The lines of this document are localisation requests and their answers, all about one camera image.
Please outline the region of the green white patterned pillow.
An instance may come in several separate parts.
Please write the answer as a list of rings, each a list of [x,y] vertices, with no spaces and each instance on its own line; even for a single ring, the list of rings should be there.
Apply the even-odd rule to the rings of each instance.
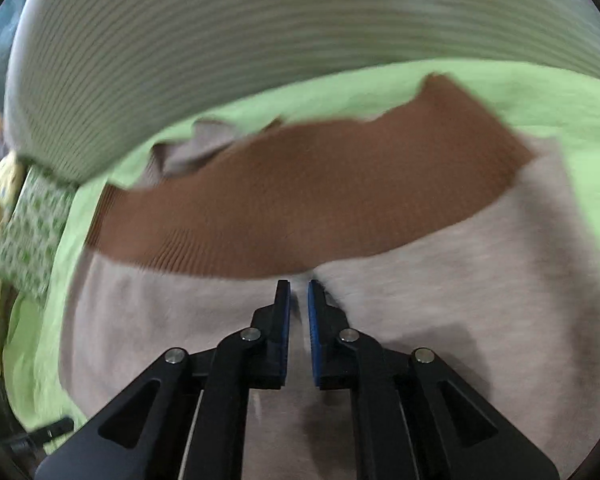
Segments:
[[[31,166],[0,229],[0,280],[38,304],[46,301],[56,252],[76,187],[40,166]]]

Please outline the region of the light green bed sheet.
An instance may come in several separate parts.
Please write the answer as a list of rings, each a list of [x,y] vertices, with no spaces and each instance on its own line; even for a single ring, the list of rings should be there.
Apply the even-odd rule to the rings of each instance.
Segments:
[[[569,70],[518,62],[437,60],[350,70],[288,84],[202,112],[244,133],[269,120],[367,118],[411,99],[428,73],[446,73],[499,118],[538,138],[556,138],[579,203],[600,244],[600,80]],[[128,184],[148,159],[142,144],[73,200],[46,304],[15,302],[3,353],[5,401],[22,426],[33,428],[63,414],[83,418],[57,380],[60,320],[71,274],[105,181]]]

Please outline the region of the white striped duvet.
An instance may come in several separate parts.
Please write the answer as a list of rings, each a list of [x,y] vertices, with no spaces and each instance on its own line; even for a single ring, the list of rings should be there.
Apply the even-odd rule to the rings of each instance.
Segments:
[[[215,105],[425,58],[543,64],[600,78],[592,0],[27,0],[4,137],[73,181]]]

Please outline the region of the beige knit sweater brown trim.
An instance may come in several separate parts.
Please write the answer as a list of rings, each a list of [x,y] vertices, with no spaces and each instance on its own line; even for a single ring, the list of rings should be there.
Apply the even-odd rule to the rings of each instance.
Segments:
[[[600,442],[600,250],[551,140],[445,76],[372,119],[200,120],[99,194],[73,274],[61,385],[96,414],[160,353],[244,328],[321,282],[392,350],[428,347],[555,464]]]

